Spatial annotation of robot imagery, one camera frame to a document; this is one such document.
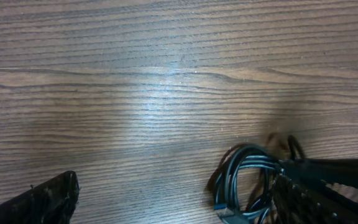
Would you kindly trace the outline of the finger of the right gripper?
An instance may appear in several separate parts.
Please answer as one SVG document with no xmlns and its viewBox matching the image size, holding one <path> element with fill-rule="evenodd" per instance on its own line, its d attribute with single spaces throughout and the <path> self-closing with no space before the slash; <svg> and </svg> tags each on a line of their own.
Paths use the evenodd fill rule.
<svg viewBox="0 0 358 224">
<path fill-rule="evenodd" d="M 328 188 L 341 184 L 358 189 L 358 159 L 282 160 L 285 176 L 306 187 L 312 199 L 335 218 L 358 218 L 358 203 Z"/>
</svg>

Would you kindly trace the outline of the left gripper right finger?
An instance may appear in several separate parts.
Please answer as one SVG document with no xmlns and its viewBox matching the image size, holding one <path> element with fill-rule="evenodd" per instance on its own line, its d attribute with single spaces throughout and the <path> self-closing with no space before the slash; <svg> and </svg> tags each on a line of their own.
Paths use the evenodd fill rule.
<svg viewBox="0 0 358 224">
<path fill-rule="evenodd" d="M 279 176 L 273 188 L 279 223 L 358 223 L 358 203 L 323 187 L 318 191 Z"/>
</svg>

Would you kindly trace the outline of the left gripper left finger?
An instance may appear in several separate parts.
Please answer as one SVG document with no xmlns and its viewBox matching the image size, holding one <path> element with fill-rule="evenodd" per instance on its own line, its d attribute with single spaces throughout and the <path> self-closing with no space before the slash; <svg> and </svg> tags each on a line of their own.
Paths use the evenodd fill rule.
<svg viewBox="0 0 358 224">
<path fill-rule="evenodd" d="M 76 172 L 68 170 L 0 204 L 0 223 L 70 223 L 79 192 Z"/>
</svg>

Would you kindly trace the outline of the black USB-A to C cable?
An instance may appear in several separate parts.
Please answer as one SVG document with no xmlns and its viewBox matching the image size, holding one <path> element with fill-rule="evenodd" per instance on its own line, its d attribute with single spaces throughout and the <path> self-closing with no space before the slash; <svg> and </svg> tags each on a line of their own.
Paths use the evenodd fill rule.
<svg viewBox="0 0 358 224">
<path fill-rule="evenodd" d="M 237 189 L 239 171 L 259 169 L 262 174 L 262 193 L 241 210 Z M 280 173 L 278 159 L 268 155 L 265 148 L 256 144 L 237 145 L 211 178 L 214 211 L 225 224 L 263 223 L 272 212 L 272 187 Z"/>
</svg>

